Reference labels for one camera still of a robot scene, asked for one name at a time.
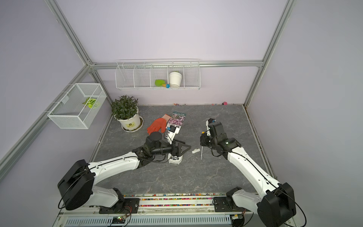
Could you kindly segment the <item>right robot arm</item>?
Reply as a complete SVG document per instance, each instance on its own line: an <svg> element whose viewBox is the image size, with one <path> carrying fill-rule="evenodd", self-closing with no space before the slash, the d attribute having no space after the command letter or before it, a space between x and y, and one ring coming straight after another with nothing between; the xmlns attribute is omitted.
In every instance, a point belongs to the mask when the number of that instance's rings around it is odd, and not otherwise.
<svg viewBox="0 0 363 227"><path fill-rule="evenodd" d="M200 137L200 144L224 157L246 177L255 189L249 193L241 187L228 191L226 196L214 198L216 212L244 211L256 213L266 227L280 227L296 215L295 194L288 184L264 171L235 138L229 138L220 122L210 118L207 130Z"/></svg>

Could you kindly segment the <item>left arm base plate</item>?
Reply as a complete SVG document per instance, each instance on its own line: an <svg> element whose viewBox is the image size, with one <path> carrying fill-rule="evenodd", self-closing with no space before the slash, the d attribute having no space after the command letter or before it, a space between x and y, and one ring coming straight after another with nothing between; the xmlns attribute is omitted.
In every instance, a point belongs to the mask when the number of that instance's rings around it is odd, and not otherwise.
<svg viewBox="0 0 363 227"><path fill-rule="evenodd" d="M122 199L110 208L100 207L99 214L134 214L138 212L139 203L139 198Z"/></svg>

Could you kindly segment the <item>white alarm device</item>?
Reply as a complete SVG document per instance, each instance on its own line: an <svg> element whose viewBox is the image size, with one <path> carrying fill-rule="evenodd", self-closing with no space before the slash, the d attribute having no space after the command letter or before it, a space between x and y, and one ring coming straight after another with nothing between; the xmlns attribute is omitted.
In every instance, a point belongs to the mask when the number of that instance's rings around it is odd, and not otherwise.
<svg viewBox="0 0 363 227"><path fill-rule="evenodd" d="M183 156L172 156L171 154L168 154L168 163L169 164L175 164L175 165L179 165L181 164L183 160Z"/></svg>

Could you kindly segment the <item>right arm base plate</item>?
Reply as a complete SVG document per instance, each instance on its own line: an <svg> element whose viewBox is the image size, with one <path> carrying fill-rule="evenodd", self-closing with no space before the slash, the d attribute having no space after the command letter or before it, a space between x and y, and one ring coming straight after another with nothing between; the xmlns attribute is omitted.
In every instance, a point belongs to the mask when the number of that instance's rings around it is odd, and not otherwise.
<svg viewBox="0 0 363 227"><path fill-rule="evenodd" d="M229 197L214 197L212 199L215 212L246 212L249 211L243 207L238 207Z"/></svg>

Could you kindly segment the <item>white battery cover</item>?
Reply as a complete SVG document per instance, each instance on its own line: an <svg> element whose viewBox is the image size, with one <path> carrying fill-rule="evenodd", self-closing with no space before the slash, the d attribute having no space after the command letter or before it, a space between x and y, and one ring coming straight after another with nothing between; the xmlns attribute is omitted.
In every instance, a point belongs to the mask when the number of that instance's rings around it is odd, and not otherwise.
<svg viewBox="0 0 363 227"><path fill-rule="evenodd" d="M195 154L195 153L197 153L197 152L200 152L200 149L199 149L199 148L198 148L198 149L193 150L193 151L192 151L192 154Z"/></svg>

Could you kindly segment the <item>yellow handled screwdriver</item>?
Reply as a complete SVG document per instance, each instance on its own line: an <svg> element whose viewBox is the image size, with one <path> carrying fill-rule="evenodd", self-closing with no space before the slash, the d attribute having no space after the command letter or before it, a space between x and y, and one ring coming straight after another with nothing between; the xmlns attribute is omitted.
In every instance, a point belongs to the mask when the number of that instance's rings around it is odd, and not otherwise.
<svg viewBox="0 0 363 227"><path fill-rule="evenodd" d="M202 145L202 138L200 139L200 145L201 145L201 149L200 149L200 160L202 160L203 159L203 145Z"/></svg>

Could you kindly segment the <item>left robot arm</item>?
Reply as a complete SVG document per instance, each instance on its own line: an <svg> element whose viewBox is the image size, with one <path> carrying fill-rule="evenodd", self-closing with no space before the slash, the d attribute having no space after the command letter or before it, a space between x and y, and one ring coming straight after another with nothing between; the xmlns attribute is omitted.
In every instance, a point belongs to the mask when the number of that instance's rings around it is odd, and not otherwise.
<svg viewBox="0 0 363 227"><path fill-rule="evenodd" d="M57 185L61 195L58 208L72 211L82 206L98 206L101 214L132 212L132 206L119 189L106 189L97 184L119 173L156 163L157 155L165 157L163 163L169 161L168 155L181 157L190 149L183 141L166 142L160 132L153 132L142 146L125 155L91 163L79 160Z"/></svg>

